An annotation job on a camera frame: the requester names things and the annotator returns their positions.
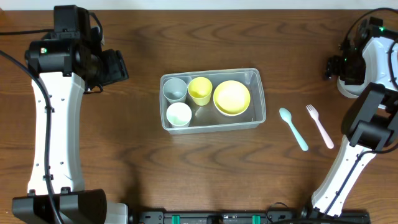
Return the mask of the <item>grey bowl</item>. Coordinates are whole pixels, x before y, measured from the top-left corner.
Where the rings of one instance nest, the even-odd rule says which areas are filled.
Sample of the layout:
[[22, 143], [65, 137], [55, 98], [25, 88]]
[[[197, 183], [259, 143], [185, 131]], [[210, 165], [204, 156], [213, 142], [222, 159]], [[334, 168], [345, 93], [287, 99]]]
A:
[[339, 92], [347, 98], [357, 98], [367, 87], [367, 83], [362, 85], [346, 85], [345, 81], [337, 79], [337, 88]]

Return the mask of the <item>grey cup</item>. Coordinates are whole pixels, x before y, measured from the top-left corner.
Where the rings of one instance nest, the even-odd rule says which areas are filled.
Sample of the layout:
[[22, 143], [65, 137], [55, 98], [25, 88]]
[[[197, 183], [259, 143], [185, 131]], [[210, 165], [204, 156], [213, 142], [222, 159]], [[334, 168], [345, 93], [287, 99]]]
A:
[[170, 104], [184, 103], [187, 97], [187, 84], [180, 78], [171, 78], [163, 85], [162, 93]]

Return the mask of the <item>mint green spoon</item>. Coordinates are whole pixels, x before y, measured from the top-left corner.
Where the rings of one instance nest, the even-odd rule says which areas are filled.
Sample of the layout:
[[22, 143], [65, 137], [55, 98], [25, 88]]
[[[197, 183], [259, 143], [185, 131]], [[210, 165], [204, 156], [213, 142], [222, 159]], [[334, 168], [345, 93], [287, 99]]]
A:
[[286, 108], [280, 108], [279, 114], [280, 114], [280, 117], [289, 125], [289, 127], [290, 127], [296, 141], [298, 142], [300, 148], [302, 149], [302, 151], [308, 151], [309, 146], [305, 142], [305, 140], [301, 136], [301, 134], [298, 132], [296, 127], [294, 126], [294, 124], [292, 122], [292, 115], [291, 115], [290, 111], [287, 110]]

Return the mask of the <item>white cup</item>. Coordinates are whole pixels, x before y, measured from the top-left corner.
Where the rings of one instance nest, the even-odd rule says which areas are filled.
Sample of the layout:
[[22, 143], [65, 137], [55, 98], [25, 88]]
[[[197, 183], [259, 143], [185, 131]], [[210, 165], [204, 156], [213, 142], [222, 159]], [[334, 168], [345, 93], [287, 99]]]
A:
[[178, 102], [167, 108], [166, 117], [173, 128], [186, 128], [192, 119], [192, 111], [187, 104]]

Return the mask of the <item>yellow cup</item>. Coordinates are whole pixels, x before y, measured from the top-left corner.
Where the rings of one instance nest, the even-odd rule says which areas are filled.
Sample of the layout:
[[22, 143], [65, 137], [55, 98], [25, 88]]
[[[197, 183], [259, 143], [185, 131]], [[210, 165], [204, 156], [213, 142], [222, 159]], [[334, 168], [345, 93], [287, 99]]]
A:
[[205, 106], [210, 102], [212, 90], [212, 82], [205, 77], [194, 78], [188, 84], [188, 93], [198, 106]]

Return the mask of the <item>yellow bowl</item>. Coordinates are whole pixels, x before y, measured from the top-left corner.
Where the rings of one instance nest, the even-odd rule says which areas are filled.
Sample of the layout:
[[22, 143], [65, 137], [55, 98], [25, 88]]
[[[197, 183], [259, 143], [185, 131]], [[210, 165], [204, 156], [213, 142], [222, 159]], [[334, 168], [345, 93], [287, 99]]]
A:
[[224, 112], [237, 113], [249, 108], [251, 95], [241, 82], [228, 80], [216, 87], [213, 102], [216, 102]]

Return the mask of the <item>white bowl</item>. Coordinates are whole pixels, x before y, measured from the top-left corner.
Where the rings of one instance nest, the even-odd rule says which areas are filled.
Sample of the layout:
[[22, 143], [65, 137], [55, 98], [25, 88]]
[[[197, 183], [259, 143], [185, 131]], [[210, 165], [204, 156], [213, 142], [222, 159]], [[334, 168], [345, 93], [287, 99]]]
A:
[[222, 115], [230, 116], [230, 117], [241, 115], [246, 111], [246, 109], [245, 109], [245, 110], [240, 110], [237, 113], [227, 113], [227, 112], [224, 112], [216, 102], [214, 102], [214, 106]]

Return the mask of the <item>clear plastic container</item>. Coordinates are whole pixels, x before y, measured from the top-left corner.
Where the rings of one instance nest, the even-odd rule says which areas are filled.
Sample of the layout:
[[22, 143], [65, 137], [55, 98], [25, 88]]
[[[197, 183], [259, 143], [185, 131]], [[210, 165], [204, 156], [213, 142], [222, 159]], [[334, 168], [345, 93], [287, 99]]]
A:
[[[227, 80], [235, 80], [244, 84], [251, 95], [248, 109], [237, 116], [225, 116], [221, 114], [212, 101], [205, 106], [198, 106], [190, 95], [187, 95], [185, 103], [191, 108], [192, 119], [187, 127], [174, 128], [166, 117], [170, 103], [163, 94], [163, 86], [171, 78], [179, 78], [190, 83], [196, 77], [208, 78], [213, 87]], [[233, 131], [239, 129], [252, 129], [258, 127], [266, 120], [266, 101], [261, 75], [256, 68], [235, 68], [224, 70], [207, 70], [199, 72], [184, 72], [165, 74], [160, 78], [159, 89], [160, 118], [162, 127], [170, 134], [196, 134], [217, 131]]]

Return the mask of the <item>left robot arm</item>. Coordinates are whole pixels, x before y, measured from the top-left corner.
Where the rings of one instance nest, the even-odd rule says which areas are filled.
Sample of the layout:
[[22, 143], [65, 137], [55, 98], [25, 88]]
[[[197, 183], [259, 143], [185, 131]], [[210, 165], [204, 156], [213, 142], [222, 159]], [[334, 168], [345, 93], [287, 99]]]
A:
[[23, 70], [36, 106], [34, 166], [12, 212], [25, 223], [127, 223], [129, 209], [87, 190], [80, 162], [80, 108], [94, 88], [128, 78], [120, 51], [103, 50], [101, 26], [58, 27], [34, 41]]

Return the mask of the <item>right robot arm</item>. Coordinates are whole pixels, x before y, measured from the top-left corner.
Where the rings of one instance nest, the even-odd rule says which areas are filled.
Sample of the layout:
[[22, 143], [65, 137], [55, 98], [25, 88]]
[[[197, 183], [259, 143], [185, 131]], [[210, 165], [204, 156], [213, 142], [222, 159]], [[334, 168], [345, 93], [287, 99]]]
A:
[[321, 186], [300, 214], [304, 220], [353, 221], [343, 204], [366, 165], [378, 154], [396, 149], [397, 32], [383, 20], [356, 21], [353, 37], [345, 37], [341, 55], [328, 59], [325, 75], [336, 75], [339, 91], [355, 101], [341, 124], [338, 155]]

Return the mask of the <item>pink fork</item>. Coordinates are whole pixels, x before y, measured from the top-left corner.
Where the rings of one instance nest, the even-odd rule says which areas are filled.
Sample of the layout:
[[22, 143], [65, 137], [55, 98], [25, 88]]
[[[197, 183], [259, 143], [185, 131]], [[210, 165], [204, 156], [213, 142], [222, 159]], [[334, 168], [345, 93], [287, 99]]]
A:
[[334, 144], [333, 141], [331, 140], [331, 137], [328, 135], [328, 133], [326, 132], [325, 128], [323, 127], [323, 125], [321, 124], [320, 120], [319, 120], [319, 114], [318, 111], [312, 106], [312, 105], [307, 105], [306, 106], [307, 111], [309, 112], [310, 116], [312, 117], [312, 119], [314, 120], [327, 148], [329, 149], [333, 149], [334, 148]]

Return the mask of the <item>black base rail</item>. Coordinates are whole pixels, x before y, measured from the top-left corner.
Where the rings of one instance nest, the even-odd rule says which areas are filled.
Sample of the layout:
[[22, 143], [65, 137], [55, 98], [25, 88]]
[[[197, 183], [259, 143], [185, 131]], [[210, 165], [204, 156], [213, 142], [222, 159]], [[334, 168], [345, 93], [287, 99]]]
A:
[[291, 208], [255, 212], [131, 212], [128, 224], [371, 224], [368, 212], [346, 212], [340, 217], [300, 217]]

